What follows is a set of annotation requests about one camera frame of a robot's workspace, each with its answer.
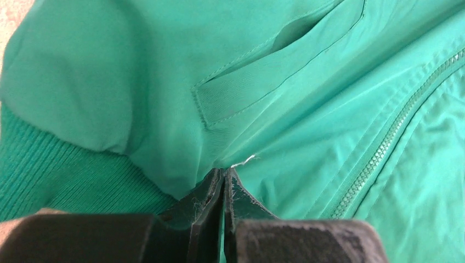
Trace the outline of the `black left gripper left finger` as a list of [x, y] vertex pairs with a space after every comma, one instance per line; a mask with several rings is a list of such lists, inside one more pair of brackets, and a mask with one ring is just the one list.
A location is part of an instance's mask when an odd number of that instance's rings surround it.
[[39, 214], [1, 247], [1, 262], [218, 262], [224, 175], [154, 214]]

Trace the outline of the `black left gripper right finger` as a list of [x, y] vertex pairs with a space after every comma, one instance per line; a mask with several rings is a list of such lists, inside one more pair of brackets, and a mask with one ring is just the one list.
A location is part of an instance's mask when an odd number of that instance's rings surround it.
[[359, 220], [283, 220], [225, 171], [227, 262], [388, 262], [374, 228]]

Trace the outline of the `green zip-up jacket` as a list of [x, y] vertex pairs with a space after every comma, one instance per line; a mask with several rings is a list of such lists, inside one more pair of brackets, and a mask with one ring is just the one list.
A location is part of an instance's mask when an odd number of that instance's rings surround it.
[[282, 219], [464, 262], [464, 1], [35, 1], [1, 73], [1, 222], [162, 213], [214, 168]]

